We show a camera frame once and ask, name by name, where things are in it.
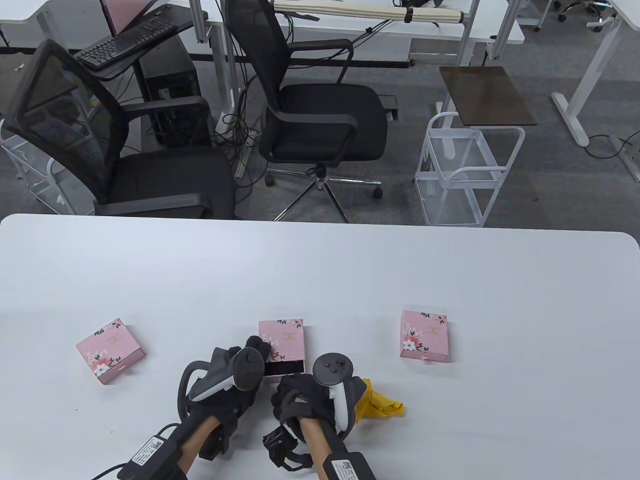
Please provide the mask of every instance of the black glove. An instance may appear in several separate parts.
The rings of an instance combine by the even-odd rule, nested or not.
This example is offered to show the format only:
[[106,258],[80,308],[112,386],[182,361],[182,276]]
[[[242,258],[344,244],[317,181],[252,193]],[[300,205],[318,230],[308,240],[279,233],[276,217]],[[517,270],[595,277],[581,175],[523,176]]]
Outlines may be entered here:
[[335,409],[329,389],[320,385],[311,374],[294,373],[282,377],[271,404],[276,419],[287,424],[302,442],[305,438],[299,418],[325,420],[335,430]]
[[[271,345],[257,336],[249,337],[245,346],[255,348],[263,360],[267,359],[271,351]],[[240,347],[231,347],[225,353],[225,361],[229,362],[240,350],[242,350]],[[216,417],[223,426],[234,425],[240,416],[255,402],[255,396],[261,383],[262,382],[259,381],[251,390],[244,392],[238,390],[236,387],[231,387],[228,390],[220,390],[211,397],[198,402],[189,400],[188,410],[190,413],[198,411]]]

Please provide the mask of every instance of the pink box with flower design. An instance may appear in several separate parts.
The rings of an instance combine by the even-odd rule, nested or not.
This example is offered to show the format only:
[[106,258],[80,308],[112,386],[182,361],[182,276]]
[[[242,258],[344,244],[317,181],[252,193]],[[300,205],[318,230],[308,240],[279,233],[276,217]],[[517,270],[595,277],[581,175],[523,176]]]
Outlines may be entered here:
[[271,344],[271,354],[264,366],[267,381],[276,382],[283,375],[307,371],[302,319],[260,321],[258,335]]
[[400,356],[446,362],[449,358],[447,316],[411,310],[402,312]]
[[102,383],[110,382],[145,356],[136,339],[119,318],[81,341],[76,348]]

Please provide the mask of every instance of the barcode label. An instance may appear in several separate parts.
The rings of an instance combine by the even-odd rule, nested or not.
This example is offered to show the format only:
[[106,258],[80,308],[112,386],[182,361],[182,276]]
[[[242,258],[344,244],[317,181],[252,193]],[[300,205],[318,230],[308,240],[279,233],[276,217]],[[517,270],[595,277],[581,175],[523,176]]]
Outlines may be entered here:
[[145,445],[140,450],[138,450],[131,461],[137,463],[140,466],[144,465],[147,460],[149,460],[152,455],[156,453],[160,447],[162,447],[163,443],[164,440],[153,436],[147,443],[145,443]]
[[331,460],[333,469],[340,480],[358,480],[356,472],[349,460]]

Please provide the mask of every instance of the keyboard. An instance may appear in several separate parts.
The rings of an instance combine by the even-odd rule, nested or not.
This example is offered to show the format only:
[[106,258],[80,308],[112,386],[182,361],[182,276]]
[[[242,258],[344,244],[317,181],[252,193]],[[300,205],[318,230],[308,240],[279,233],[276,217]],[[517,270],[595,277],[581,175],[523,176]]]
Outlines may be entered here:
[[160,17],[160,12],[114,38],[81,51],[76,58],[90,70],[100,70],[132,51],[157,43],[177,33],[178,26]]

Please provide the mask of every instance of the computer tower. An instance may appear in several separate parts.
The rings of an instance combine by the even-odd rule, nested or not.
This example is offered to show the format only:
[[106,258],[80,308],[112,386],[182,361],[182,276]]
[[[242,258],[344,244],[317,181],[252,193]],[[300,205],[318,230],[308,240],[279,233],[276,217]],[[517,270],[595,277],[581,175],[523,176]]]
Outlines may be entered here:
[[[151,100],[200,95],[196,68],[178,35],[140,58],[140,67]],[[208,122],[199,122],[198,125],[192,111],[159,113],[151,120],[156,141],[166,148],[188,146],[194,133],[196,137],[192,145],[211,145]]]

